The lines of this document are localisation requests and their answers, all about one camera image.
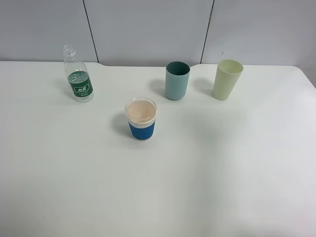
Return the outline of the glass cup with blue sleeve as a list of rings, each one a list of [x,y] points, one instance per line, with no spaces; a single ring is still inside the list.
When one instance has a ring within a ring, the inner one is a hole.
[[[125,114],[132,136],[139,141],[150,139],[154,133],[157,106],[145,97],[133,98],[125,105]]]

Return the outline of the clear green-label water bottle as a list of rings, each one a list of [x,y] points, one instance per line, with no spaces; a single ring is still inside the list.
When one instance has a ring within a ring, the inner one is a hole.
[[[64,71],[75,100],[81,103],[92,100],[93,86],[86,65],[76,57],[76,50],[69,44],[63,47]]]

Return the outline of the teal plastic cup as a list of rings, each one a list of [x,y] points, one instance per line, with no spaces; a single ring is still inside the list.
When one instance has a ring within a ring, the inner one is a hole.
[[[175,61],[166,66],[165,94],[168,99],[180,100],[187,90],[190,67],[183,62]]]

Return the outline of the pale green plastic cup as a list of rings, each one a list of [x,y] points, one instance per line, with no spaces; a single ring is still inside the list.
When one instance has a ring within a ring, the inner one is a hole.
[[[243,65],[232,59],[221,60],[217,65],[217,71],[213,87],[213,96],[217,100],[227,100],[237,80],[243,71]]]

